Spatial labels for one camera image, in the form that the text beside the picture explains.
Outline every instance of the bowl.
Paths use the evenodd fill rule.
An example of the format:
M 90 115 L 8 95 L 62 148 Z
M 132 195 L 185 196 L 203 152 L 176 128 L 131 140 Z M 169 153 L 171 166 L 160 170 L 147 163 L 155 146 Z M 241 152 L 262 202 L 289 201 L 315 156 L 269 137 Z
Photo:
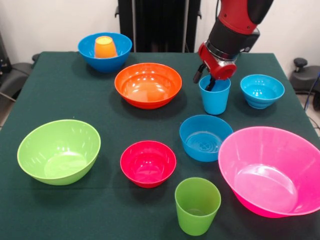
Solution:
M 57 120 L 30 132 L 17 151 L 18 164 L 36 180 L 68 185 L 81 179 L 93 166 L 100 150 L 97 130 L 78 120 Z
M 95 57 L 95 43 L 98 37 L 111 37 L 116 47 L 117 56 L 110 58 Z M 78 44 L 78 51 L 87 64 L 101 73 L 112 73 L 119 70 L 127 60 L 132 48 L 131 40 L 120 33 L 101 32 L 86 36 Z
M 289 131 L 255 126 L 221 145 L 222 176 L 250 211 L 268 218 L 320 209 L 320 151 Z
M 154 188 L 167 180 L 176 168 L 174 152 L 158 141 L 139 141 L 122 154 L 120 167 L 124 175 L 142 188 Z
M 139 63 L 119 72 L 114 85 L 129 104 L 141 109 L 157 109 L 178 94 L 182 79 L 179 73 L 169 66 Z
M 218 160 L 222 142 L 232 133 L 233 130 L 227 122 L 211 115 L 189 117 L 179 130 L 184 151 L 200 162 Z
M 248 75 L 241 80 L 241 90 L 247 103 L 254 109 L 265 109 L 285 93 L 285 87 L 277 79 L 262 75 Z

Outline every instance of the green cloth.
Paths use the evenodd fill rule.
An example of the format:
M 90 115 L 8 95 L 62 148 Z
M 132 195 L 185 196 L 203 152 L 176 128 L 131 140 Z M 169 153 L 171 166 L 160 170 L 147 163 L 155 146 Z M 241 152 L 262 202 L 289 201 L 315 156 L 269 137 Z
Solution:
M 198 239 L 320 239 L 320 212 L 278 219 L 265 218 L 239 203 L 223 179 L 218 162 L 197 162 L 184 152 L 180 124 L 205 114 L 193 76 L 201 61 L 196 53 L 131 53 L 125 66 L 143 62 L 177 70 L 183 86 L 168 105 L 143 110 L 116 92 L 117 73 L 102 74 L 86 65 L 77 52 L 44 52 L 0 131 L 1 240 L 182 240 L 191 239 L 178 225 L 174 191 L 182 180 L 202 177 L 220 190 L 221 207 L 205 235 Z M 234 131 L 249 126 L 274 126 L 294 132 L 318 148 L 320 141 L 273 54 L 241 54 L 231 79 L 226 111 L 219 117 Z M 257 110 L 248 106 L 240 80 L 266 74 L 280 80 L 283 97 Z M 93 125 L 101 150 L 90 172 L 67 186 L 51 186 L 25 174 L 17 149 L 34 128 L 59 119 Z M 153 189 L 139 188 L 120 169 L 120 156 L 131 144 L 156 140 L 176 154 L 173 175 Z

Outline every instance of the blue cup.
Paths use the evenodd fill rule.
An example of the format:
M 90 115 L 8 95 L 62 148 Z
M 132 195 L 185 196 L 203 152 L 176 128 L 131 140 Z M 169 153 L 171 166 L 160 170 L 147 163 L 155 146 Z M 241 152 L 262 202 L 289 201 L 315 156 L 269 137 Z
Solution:
M 222 114 L 227 107 L 228 96 L 230 92 L 231 81 L 216 80 L 211 91 L 205 90 L 210 83 L 210 75 L 201 78 L 199 87 L 201 91 L 204 110 L 211 115 Z

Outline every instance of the red bowl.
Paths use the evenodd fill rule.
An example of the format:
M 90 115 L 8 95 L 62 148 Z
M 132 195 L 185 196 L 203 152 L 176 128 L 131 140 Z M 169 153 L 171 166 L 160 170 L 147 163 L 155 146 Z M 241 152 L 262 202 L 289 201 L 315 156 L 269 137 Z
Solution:
M 129 146 L 120 159 L 121 170 L 142 188 L 154 188 L 174 172 L 177 160 L 174 152 L 158 141 L 139 141 Z

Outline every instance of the cup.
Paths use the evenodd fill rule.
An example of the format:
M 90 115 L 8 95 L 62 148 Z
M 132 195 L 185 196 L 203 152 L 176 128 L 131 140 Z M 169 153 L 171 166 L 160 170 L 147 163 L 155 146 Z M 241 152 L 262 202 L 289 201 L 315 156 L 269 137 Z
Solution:
M 180 228 L 191 236 L 204 234 L 221 204 L 217 187 L 204 178 L 191 177 L 179 183 L 174 197 Z
M 201 91 L 204 110 L 211 115 L 222 114 L 227 107 L 228 96 L 230 92 L 231 81 L 216 80 L 211 91 L 205 90 L 210 83 L 210 75 L 201 78 L 199 87 Z
M 116 45 L 110 36 L 99 36 L 95 39 L 94 56 L 98 59 L 114 58 L 118 56 Z

